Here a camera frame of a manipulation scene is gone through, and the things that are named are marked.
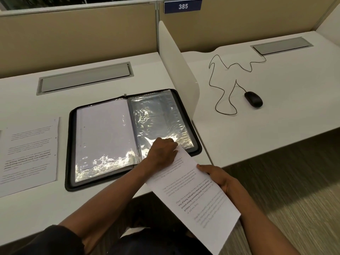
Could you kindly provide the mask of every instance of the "white tabletop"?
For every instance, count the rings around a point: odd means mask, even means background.
[[[209,62],[219,54],[229,66],[263,61],[250,46],[303,36],[314,47],[266,56],[264,64],[252,64],[253,72],[238,66],[226,70],[218,57],[211,84],[225,89],[218,110],[232,114],[228,96],[235,80],[258,94],[264,104],[253,108],[236,87],[231,102],[235,116],[215,111],[223,91],[208,85]],[[214,165],[230,164],[340,127],[340,47],[316,32],[219,47],[210,53],[185,52],[185,60],[200,86],[193,122]]]
[[[39,77],[131,62],[134,77],[36,95]],[[76,192],[65,190],[68,118],[72,109],[121,95],[174,88],[158,53],[40,72],[0,80],[0,129],[27,120],[60,117],[58,129],[57,180],[0,198],[0,245],[58,224],[110,183]],[[210,164],[203,149],[194,157]],[[144,184],[135,197],[150,192]]]

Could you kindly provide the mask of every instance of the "gray desk grommet panel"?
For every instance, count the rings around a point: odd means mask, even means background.
[[[291,38],[286,40],[280,40],[270,43],[258,44],[251,46],[261,55],[277,54],[307,47],[312,47],[313,45],[309,43],[303,37]]]
[[[133,77],[130,62],[42,77],[37,95]]]

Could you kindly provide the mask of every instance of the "person's left hand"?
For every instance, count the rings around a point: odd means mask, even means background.
[[[173,163],[178,153],[178,150],[175,150],[177,146],[178,143],[174,142],[171,138],[157,138],[153,142],[147,158],[144,159],[150,163],[152,173],[158,172]]]

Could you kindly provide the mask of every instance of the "computer mouse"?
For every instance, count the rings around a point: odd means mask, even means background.
[[[258,108],[263,105],[262,99],[254,92],[248,91],[244,93],[244,96],[253,107]]]

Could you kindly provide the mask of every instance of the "folder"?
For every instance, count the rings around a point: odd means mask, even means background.
[[[202,146],[174,89],[122,96],[70,112],[65,188],[76,191],[121,177],[147,157],[157,137],[191,156]]]

